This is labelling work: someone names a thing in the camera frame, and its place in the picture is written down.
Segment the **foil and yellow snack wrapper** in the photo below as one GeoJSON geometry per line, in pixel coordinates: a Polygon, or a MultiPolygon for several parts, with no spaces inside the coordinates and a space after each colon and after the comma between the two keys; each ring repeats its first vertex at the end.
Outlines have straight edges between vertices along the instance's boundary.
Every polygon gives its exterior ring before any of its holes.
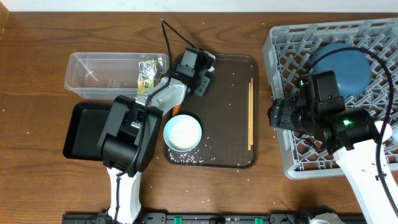
{"type": "Polygon", "coordinates": [[[137,95],[145,95],[147,90],[154,87],[155,76],[157,75],[157,60],[145,60],[139,62],[139,75],[137,78],[137,95]]]}

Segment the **blue plate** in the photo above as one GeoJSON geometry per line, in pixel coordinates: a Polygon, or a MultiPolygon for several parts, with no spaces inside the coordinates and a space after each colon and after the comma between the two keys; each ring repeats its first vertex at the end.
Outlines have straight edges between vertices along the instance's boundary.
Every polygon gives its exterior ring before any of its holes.
{"type": "Polygon", "coordinates": [[[371,67],[365,53],[348,50],[329,55],[319,61],[313,72],[333,70],[340,95],[358,98],[371,82],[371,67]]]}

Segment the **blue cup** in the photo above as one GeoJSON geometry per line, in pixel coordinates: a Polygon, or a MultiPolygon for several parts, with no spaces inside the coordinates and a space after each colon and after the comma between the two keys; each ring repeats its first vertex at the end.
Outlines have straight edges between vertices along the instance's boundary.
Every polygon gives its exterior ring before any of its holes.
{"type": "Polygon", "coordinates": [[[391,127],[392,127],[392,136],[391,136],[391,138],[395,142],[398,142],[398,122],[395,122],[394,124],[392,124],[391,127]]]}

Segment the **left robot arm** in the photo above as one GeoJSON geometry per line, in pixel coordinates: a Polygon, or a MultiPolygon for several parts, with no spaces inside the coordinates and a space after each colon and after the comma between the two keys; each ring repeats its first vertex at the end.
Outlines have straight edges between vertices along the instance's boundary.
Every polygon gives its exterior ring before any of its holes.
{"type": "Polygon", "coordinates": [[[187,48],[182,61],[170,65],[160,82],[142,96],[115,98],[98,141],[111,182],[106,223],[134,223],[141,211],[141,174],[151,161],[162,117],[198,90],[214,70],[216,57],[187,48]]]}

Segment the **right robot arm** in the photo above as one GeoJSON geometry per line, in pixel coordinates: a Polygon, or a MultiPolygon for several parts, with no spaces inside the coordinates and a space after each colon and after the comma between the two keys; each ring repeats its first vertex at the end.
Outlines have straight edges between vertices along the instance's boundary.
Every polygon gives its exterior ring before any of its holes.
{"type": "Polygon", "coordinates": [[[366,109],[347,109],[335,73],[305,74],[299,96],[276,99],[270,125],[313,136],[333,156],[348,179],[367,223],[397,223],[397,184],[383,153],[392,136],[388,122],[374,121],[366,109]]]}

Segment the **grey dishwasher rack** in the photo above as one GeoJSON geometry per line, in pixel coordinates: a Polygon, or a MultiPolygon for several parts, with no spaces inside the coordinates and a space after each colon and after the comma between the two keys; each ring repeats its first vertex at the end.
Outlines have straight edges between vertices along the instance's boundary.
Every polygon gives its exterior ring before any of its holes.
{"type": "MultiPolygon", "coordinates": [[[[276,26],[262,48],[273,97],[296,99],[296,78],[308,69],[317,50],[334,43],[373,52],[386,63],[392,81],[397,82],[396,18],[276,26]]],[[[319,150],[320,141],[283,129],[277,129],[276,135],[286,177],[314,179],[343,174],[333,156],[319,150]]]]}

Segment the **orange carrot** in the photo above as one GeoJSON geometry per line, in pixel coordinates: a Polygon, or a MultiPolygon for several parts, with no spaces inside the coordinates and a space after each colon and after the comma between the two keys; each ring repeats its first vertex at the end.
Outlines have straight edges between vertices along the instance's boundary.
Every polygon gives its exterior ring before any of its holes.
{"type": "Polygon", "coordinates": [[[181,105],[177,105],[173,107],[172,116],[177,116],[179,114],[181,105]]]}

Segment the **brown serving tray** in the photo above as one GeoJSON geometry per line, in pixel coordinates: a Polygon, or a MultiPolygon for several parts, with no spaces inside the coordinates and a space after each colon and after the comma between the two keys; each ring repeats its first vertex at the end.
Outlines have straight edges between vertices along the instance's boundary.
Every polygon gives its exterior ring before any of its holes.
{"type": "Polygon", "coordinates": [[[258,157],[258,125],[249,137],[249,87],[253,87],[253,121],[258,121],[257,61],[248,55],[216,55],[214,72],[203,96],[184,99],[179,114],[193,116],[201,124],[198,145],[187,151],[164,149],[167,161],[176,165],[248,169],[258,157]]]}

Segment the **wooden chopstick left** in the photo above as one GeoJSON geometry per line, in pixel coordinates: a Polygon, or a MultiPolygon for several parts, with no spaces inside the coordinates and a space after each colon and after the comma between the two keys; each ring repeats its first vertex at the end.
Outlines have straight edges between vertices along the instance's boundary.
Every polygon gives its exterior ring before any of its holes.
{"type": "Polygon", "coordinates": [[[251,151],[251,83],[248,83],[248,151],[251,151]]]}

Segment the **wooden chopstick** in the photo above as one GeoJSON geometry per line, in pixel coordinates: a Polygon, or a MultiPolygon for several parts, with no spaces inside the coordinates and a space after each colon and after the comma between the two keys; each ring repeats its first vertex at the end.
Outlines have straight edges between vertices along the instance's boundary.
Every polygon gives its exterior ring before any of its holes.
{"type": "Polygon", "coordinates": [[[251,83],[248,83],[248,151],[251,151],[251,83]]]}
{"type": "Polygon", "coordinates": [[[254,144],[254,125],[253,125],[253,121],[254,121],[254,97],[253,97],[253,78],[251,78],[251,82],[250,82],[250,97],[251,97],[251,145],[253,146],[254,144]]]}

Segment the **wooden chopstick right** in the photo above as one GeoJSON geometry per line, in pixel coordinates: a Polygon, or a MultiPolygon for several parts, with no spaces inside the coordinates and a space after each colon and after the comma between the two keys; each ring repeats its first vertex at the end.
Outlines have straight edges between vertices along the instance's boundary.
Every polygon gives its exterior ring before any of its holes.
{"type": "Polygon", "coordinates": [[[254,121],[254,97],[253,97],[253,78],[251,78],[251,82],[250,82],[250,97],[251,97],[251,145],[253,146],[254,144],[254,125],[253,125],[253,121],[254,121]]]}

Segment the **light blue rice bowl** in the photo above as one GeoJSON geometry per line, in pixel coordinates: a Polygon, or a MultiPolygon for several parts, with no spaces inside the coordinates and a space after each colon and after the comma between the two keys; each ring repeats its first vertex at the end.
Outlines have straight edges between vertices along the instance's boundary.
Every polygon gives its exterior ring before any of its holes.
{"type": "Polygon", "coordinates": [[[180,114],[167,121],[163,137],[169,149],[186,152],[198,145],[202,137],[202,128],[193,116],[180,114]]]}

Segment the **clear plastic bin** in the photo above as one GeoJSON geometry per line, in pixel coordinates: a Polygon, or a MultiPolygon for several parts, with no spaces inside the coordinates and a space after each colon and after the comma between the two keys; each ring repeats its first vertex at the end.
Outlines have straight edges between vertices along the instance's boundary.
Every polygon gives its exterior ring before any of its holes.
{"type": "Polygon", "coordinates": [[[89,100],[113,100],[137,95],[139,62],[157,60],[154,86],[169,69],[169,58],[160,53],[75,52],[65,75],[65,88],[89,100]]]}

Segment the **black plastic tray bin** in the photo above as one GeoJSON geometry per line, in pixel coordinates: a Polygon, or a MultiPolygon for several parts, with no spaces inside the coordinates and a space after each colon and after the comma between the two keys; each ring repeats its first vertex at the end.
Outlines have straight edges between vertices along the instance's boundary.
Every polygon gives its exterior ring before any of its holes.
{"type": "Polygon", "coordinates": [[[137,155],[143,119],[144,109],[139,105],[79,103],[73,109],[63,155],[127,166],[137,155]]]}

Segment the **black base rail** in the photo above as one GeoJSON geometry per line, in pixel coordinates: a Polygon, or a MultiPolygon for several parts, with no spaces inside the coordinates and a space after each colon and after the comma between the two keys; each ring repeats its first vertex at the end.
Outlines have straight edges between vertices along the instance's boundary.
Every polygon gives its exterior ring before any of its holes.
{"type": "Polygon", "coordinates": [[[143,210],[138,213],[133,221],[137,224],[278,224],[278,223],[366,223],[363,215],[343,214],[338,216],[336,212],[322,205],[301,212],[272,211],[268,214],[227,214],[227,213],[168,213],[165,210],[143,210]]]}

